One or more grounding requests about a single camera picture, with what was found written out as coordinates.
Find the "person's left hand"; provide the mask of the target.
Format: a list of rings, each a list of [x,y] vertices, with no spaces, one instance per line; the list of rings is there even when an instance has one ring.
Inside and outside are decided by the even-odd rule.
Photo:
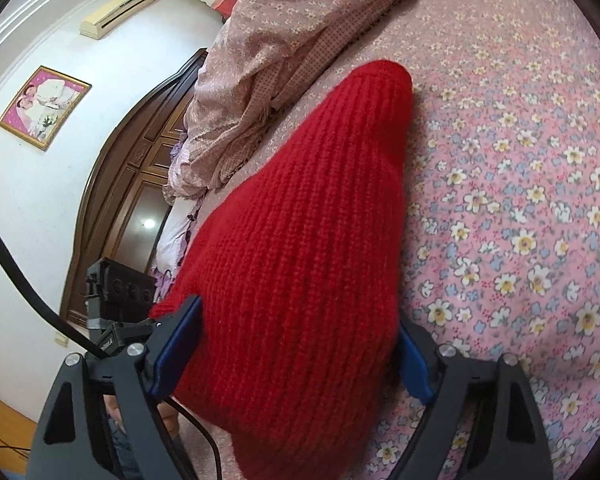
[[[164,431],[175,439],[180,433],[180,422],[178,411],[166,402],[159,403],[155,408],[128,407],[128,404],[120,404],[116,396],[104,395],[104,404],[108,416],[119,430],[124,434],[128,432],[128,422],[132,425],[132,434],[136,434],[136,427],[142,429],[156,429],[162,427]]]

